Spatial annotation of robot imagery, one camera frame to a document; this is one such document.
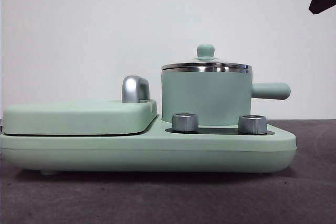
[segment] pot lid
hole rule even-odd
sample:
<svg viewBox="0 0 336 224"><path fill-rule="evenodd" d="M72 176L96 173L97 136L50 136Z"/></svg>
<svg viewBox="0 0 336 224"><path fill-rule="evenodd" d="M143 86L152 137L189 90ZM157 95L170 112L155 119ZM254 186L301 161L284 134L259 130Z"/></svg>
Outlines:
<svg viewBox="0 0 336 224"><path fill-rule="evenodd" d="M252 67L235 63L229 60L221 60L214 57L215 48L210 44L199 45L197 58L190 62L181 62L164 65L162 70L176 72L244 72L251 73Z"/></svg>

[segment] appliance foot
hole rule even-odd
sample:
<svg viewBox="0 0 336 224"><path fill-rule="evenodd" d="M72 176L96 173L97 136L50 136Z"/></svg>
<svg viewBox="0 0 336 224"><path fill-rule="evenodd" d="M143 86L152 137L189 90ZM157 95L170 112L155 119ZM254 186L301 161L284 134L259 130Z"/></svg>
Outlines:
<svg viewBox="0 0 336 224"><path fill-rule="evenodd" d="M59 174L59 171L57 170L41 170L40 172L44 176L52 176L52 175Z"/></svg>

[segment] appliance base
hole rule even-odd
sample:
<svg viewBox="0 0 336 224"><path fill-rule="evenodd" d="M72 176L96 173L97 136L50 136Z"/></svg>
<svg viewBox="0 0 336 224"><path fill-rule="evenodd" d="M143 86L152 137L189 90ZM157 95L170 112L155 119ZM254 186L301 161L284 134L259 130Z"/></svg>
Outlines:
<svg viewBox="0 0 336 224"><path fill-rule="evenodd" d="M157 117L139 134L0 136L3 157L23 169L58 171L271 173L289 166L296 137L268 125L273 135L179 134Z"/></svg>

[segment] lid handle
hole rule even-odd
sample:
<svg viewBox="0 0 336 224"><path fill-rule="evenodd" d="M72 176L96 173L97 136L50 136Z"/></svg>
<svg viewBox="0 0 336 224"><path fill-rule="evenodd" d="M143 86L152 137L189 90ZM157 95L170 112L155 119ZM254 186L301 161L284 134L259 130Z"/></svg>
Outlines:
<svg viewBox="0 0 336 224"><path fill-rule="evenodd" d="M197 47L198 60L213 60L215 48L211 44L203 44Z"/></svg>
<svg viewBox="0 0 336 224"><path fill-rule="evenodd" d="M127 76L122 83L121 102L131 103L149 100L149 84L140 76Z"/></svg>

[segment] table surface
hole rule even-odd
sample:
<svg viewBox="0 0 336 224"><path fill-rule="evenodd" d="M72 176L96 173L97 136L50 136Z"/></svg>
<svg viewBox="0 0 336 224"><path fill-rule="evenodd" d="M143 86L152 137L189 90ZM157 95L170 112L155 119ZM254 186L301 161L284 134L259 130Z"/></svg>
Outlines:
<svg viewBox="0 0 336 224"><path fill-rule="evenodd" d="M272 174L63 172L1 161L2 222L336 223L336 120L270 120L297 136Z"/></svg>

